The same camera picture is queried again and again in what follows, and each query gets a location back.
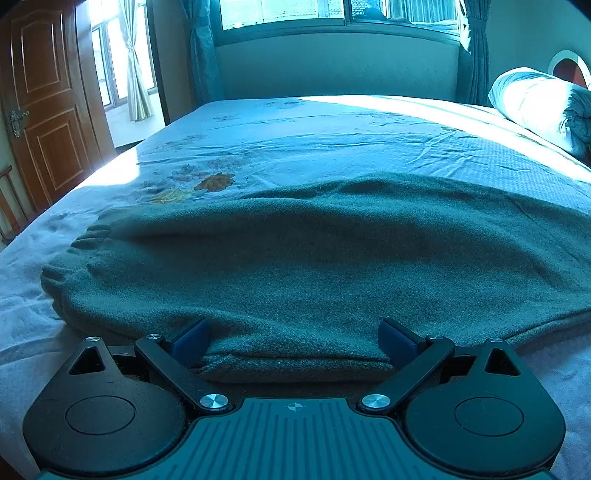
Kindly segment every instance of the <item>round panel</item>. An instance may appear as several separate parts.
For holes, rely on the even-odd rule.
[[[548,73],[567,82],[591,89],[591,72],[589,67],[573,51],[563,50],[557,53],[550,62]]]

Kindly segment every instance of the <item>triangular cutout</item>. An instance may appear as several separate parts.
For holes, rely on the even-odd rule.
[[[504,350],[495,348],[486,364],[485,372],[490,374],[510,375],[512,377],[519,376],[519,370],[513,365]]]
[[[105,365],[100,358],[98,349],[91,347],[82,352],[68,373],[70,375],[82,375],[102,372],[104,369]]]

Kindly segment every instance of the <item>ribbed plate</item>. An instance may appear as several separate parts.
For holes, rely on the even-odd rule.
[[[45,474],[40,480],[58,477]],[[126,480],[456,480],[416,456],[385,418],[344,398],[247,398],[196,421],[165,459]],[[546,480],[539,475],[531,480]]]

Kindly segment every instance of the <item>bed sheet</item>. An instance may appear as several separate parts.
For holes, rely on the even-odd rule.
[[[38,469],[22,419],[80,342],[41,290],[41,267],[100,212],[142,202],[212,202],[275,186],[376,171],[448,177],[591,212],[591,170],[493,109],[437,100],[328,96],[205,105],[95,172],[0,254],[0,455],[26,480]],[[233,175],[221,192],[196,189]],[[561,408],[567,437],[553,472],[591,478],[591,329],[520,353]]]

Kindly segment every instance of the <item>curtain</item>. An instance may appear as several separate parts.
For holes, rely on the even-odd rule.
[[[390,17],[435,23],[456,18],[454,0],[389,0]]]
[[[189,55],[197,106],[224,100],[216,50],[209,19],[210,0],[180,0],[188,22]]]
[[[486,21],[491,0],[459,0],[460,53],[457,62],[459,103],[488,104],[489,56]]]
[[[137,11],[137,0],[119,0],[119,27],[128,50],[127,106],[132,122],[141,122],[152,116],[148,91],[144,86],[138,55],[135,52]]]

